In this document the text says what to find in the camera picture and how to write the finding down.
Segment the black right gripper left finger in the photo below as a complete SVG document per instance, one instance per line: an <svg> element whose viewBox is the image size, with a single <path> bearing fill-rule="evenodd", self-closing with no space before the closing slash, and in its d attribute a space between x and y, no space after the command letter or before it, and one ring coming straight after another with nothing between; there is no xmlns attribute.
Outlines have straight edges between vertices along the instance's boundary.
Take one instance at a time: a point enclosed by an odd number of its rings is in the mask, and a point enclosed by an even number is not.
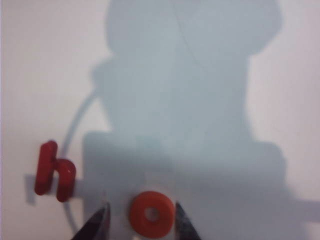
<svg viewBox="0 0 320 240"><path fill-rule="evenodd" d="M72 237L72 240L108 240L110 237L111 208L106 202Z"/></svg>

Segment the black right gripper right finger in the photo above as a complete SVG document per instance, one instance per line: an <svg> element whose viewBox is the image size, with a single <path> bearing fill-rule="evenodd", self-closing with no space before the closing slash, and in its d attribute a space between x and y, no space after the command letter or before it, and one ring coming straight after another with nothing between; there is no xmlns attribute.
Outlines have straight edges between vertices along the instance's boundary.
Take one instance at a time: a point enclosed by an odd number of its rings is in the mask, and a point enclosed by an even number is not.
<svg viewBox="0 0 320 240"><path fill-rule="evenodd" d="M175 240L201 240L188 215L179 202L175 203Z"/></svg>

